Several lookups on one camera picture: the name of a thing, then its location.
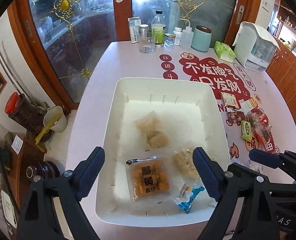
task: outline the yellow oval medallion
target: yellow oval medallion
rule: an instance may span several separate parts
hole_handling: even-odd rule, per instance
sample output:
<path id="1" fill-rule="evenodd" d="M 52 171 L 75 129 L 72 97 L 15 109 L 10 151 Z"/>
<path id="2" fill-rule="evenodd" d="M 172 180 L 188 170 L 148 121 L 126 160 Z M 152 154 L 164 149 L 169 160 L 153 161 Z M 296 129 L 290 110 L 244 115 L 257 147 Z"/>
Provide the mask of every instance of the yellow oval medallion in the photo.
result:
<path id="1" fill-rule="evenodd" d="M 70 3 L 68 0 L 63 0 L 60 5 L 61 10 L 63 11 L 67 11 L 69 9 L 69 6 L 70 6 Z"/>

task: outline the blue snack wrapper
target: blue snack wrapper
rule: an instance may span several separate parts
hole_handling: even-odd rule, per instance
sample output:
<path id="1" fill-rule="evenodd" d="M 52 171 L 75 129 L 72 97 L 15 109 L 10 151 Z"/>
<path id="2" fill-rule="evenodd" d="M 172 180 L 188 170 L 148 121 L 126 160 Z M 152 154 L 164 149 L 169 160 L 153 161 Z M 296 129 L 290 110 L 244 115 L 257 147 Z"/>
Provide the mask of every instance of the blue snack wrapper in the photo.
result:
<path id="1" fill-rule="evenodd" d="M 181 189 L 181 196 L 174 198 L 174 201 L 176 205 L 180 207 L 181 212 L 189 214 L 195 197 L 199 194 L 199 192 L 204 190 L 205 188 L 202 186 L 195 185 L 194 187 L 189 187 L 187 184 L 184 184 Z"/>

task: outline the bottle nozzle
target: bottle nozzle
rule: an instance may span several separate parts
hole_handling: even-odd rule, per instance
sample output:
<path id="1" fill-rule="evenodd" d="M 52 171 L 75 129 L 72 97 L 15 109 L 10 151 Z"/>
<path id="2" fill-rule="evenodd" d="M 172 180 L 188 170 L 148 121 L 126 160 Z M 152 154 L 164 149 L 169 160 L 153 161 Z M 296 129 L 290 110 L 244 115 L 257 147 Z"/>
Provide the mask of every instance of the bottle nozzle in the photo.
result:
<path id="1" fill-rule="evenodd" d="M 181 18 L 179 20 L 187 21 L 188 22 L 188 26 L 186 26 L 186 29 L 185 30 L 192 31 L 192 27 L 190 27 L 190 21 L 188 19 L 182 19 Z"/>

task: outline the green tissue package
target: green tissue package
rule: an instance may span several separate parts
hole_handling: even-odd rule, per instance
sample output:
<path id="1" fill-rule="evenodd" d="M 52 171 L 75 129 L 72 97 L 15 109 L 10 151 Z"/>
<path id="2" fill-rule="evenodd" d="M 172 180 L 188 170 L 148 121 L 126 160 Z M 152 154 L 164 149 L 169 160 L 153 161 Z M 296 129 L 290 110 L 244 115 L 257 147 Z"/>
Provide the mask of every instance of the green tissue package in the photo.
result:
<path id="1" fill-rule="evenodd" d="M 235 52 L 225 43 L 216 41 L 214 50 L 219 59 L 233 63 L 236 58 Z"/>

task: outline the small glass jar with lid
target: small glass jar with lid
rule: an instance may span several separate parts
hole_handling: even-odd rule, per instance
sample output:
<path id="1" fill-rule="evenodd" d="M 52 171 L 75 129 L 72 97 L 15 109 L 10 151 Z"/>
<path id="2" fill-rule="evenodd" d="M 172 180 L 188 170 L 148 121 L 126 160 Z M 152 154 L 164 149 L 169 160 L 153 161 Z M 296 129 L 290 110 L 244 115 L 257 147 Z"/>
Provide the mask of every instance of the small glass jar with lid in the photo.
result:
<path id="1" fill-rule="evenodd" d="M 172 33 L 165 33 L 165 46 L 171 47 L 174 45 L 176 35 Z"/>

